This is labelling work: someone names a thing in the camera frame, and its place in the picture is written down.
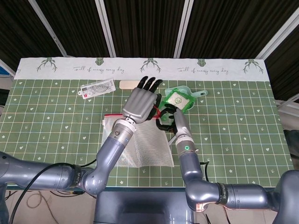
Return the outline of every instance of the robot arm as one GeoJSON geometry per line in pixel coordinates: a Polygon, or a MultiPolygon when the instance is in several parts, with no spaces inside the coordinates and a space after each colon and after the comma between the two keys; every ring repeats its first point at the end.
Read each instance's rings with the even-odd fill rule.
{"type": "Polygon", "coordinates": [[[193,211],[204,211],[208,204],[220,204],[227,209],[273,210],[278,211],[274,224],[299,224],[297,204],[299,201],[299,171],[285,172],[277,187],[266,191],[257,184],[223,184],[202,180],[198,156],[189,129],[189,125],[180,109],[166,105],[161,112],[173,114],[174,121],[170,126],[157,127],[173,131],[177,137],[176,148],[179,156],[182,177],[185,182],[186,199],[193,211]]]}
{"type": "Polygon", "coordinates": [[[125,119],[116,121],[112,132],[97,154],[96,168],[83,176],[81,186],[89,194],[99,194],[106,187],[110,171],[135,132],[135,124],[151,119],[155,114],[153,106],[160,104],[161,95],[154,92],[162,80],[159,79],[152,85],[155,80],[152,77],[145,84],[147,78],[141,79],[124,105],[122,114],[125,119]]]}
{"type": "MultiPolygon", "coordinates": [[[[110,171],[115,166],[122,151],[135,131],[135,124],[151,119],[156,112],[155,106],[160,104],[161,95],[155,90],[162,80],[148,77],[141,79],[133,90],[128,101],[122,109],[125,119],[116,122],[111,134],[97,153],[97,165],[91,168],[81,168],[78,165],[56,166],[42,173],[30,189],[64,190],[79,187],[89,194],[99,194],[107,184],[110,171]]],[[[0,222],[8,223],[8,210],[4,196],[7,183],[15,183],[25,188],[31,180],[44,168],[47,163],[22,161],[6,153],[0,152],[0,222]]]]}

